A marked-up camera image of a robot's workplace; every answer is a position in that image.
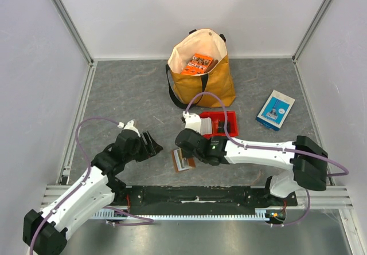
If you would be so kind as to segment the brown leather card holder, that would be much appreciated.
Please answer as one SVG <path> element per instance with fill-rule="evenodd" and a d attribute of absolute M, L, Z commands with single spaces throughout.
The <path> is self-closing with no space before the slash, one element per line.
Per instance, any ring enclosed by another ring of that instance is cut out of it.
<path fill-rule="evenodd" d="M 172 150 L 171 156 L 173 160 L 173 166 L 176 172 L 183 172 L 196 167 L 193 158 L 184 158 L 182 150 L 180 148 Z"/>

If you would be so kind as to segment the red plastic bin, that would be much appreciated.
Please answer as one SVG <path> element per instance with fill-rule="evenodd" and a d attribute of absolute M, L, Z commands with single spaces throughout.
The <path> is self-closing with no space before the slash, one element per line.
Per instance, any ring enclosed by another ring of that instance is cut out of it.
<path fill-rule="evenodd" d="M 225 121 L 225 115 L 224 111 L 205 111 L 199 114 L 200 118 L 210 117 L 212 120 L 212 127 L 213 123 L 216 120 L 224 120 Z M 236 112 L 235 111 L 227 111 L 227 122 L 230 122 L 231 124 L 231 131 L 229 135 L 231 137 L 235 137 L 239 135 L 238 132 L 238 126 L 237 126 L 237 118 L 236 118 Z M 203 135 L 207 139 L 213 137 L 213 136 L 225 136 L 225 134 L 215 134 L 214 132 L 211 135 Z"/>

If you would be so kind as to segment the blue white box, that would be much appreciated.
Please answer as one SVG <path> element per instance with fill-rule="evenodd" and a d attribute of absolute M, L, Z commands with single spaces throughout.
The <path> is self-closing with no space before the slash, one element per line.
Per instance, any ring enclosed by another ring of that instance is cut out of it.
<path fill-rule="evenodd" d="M 273 90 L 255 120 L 267 128 L 279 131 L 294 103 L 292 97 Z"/>

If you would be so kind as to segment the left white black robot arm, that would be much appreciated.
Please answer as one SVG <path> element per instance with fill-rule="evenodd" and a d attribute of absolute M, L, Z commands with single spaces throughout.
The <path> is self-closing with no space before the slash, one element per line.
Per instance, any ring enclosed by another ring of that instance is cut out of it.
<path fill-rule="evenodd" d="M 116 177 L 126 164 L 147 160 L 162 149 L 147 131 L 122 130 L 65 193 L 41 211 L 25 215 L 23 241 L 29 253 L 60 254 L 71 235 L 96 212 L 126 200 L 126 184 Z"/>

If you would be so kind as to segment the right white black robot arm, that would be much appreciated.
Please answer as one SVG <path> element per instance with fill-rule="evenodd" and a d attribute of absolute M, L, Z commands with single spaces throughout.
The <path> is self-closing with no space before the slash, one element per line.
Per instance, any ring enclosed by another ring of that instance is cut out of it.
<path fill-rule="evenodd" d="M 226 136 L 207 139 L 184 129 L 175 144 L 185 156 L 212 166 L 246 163 L 281 169 L 280 174 L 268 179 L 262 192 L 264 202 L 271 206 L 299 189 L 326 190 L 328 154 L 307 136 L 299 135 L 293 142 L 262 143 Z"/>

